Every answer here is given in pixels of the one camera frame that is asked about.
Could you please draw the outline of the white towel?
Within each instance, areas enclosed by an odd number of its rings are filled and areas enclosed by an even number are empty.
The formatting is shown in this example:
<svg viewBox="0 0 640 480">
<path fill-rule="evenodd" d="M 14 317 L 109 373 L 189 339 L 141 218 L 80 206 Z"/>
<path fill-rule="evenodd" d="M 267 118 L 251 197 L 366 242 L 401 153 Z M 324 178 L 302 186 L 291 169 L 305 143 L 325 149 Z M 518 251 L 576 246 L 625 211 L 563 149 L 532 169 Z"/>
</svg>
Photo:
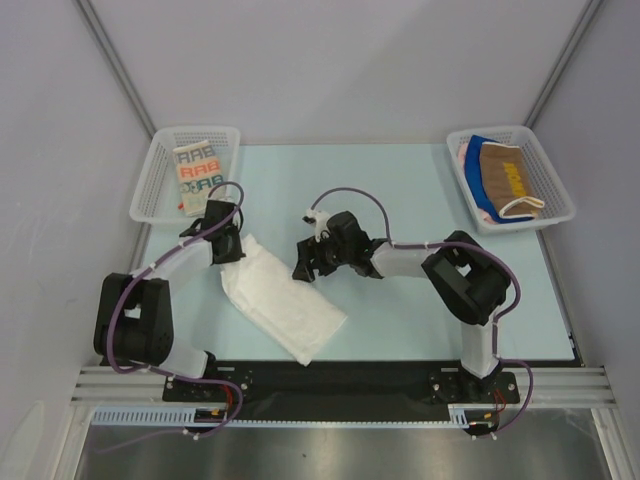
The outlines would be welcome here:
<svg viewBox="0 0 640 480">
<path fill-rule="evenodd" d="M 304 367 L 343 326 L 347 314 L 291 270 L 253 235 L 242 241 L 244 257 L 221 267 L 230 302 Z"/>
</svg>

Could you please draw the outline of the rabbit print towel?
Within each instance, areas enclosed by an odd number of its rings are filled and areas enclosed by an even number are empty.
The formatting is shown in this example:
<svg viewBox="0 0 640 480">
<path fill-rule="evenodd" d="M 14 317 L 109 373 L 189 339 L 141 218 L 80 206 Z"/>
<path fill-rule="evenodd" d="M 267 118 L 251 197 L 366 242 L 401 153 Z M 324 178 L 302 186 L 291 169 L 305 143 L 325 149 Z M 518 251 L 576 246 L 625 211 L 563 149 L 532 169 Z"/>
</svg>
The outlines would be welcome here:
<svg viewBox="0 0 640 480">
<path fill-rule="evenodd" d="M 211 189 L 224 180 L 219 158 L 207 140 L 173 150 L 181 195 L 180 209 L 187 217 L 201 215 Z"/>
</svg>

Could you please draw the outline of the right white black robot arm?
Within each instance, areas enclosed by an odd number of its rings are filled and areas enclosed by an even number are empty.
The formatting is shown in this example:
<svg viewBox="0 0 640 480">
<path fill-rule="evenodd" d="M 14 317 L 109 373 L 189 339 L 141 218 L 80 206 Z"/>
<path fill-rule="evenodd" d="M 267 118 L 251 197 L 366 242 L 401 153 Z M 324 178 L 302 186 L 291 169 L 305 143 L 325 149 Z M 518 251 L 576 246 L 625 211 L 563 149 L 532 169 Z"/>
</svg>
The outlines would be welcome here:
<svg viewBox="0 0 640 480">
<path fill-rule="evenodd" d="M 462 323 L 461 392 L 474 402 L 495 392 L 502 370 L 498 321 L 521 299 L 520 284 L 502 260 L 460 230 L 440 242 L 407 244 L 371 239 L 349 211 L 330 215 L 309 209 L 303 221 L 314 234 L 297 243 L 293 279 L 312 283 L 347 265 L 365 278 L 429 280 Z"/>
</svg>

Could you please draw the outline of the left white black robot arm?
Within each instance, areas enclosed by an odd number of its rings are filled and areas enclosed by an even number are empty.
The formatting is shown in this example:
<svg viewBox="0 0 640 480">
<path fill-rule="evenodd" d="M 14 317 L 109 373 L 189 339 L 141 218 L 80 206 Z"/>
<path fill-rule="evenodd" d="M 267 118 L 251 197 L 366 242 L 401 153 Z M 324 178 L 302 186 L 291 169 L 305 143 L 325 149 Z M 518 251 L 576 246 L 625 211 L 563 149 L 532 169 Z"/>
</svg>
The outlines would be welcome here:
<svg viewBox="0 0 640 480">
<path fill-rule="evenodd" d="M 172 295 L 197 273 L 244 257 L 240 207 L 209 200 L 202 218 L 180 234 L 178 244 L 149 266 L 112 273 L 102 284 L 93 347 L 115 370 L 158 369 L 185 377 L 199 400 L 214 397 L 219 374 L 213 354 L 175 336 Z"/>
</svg>

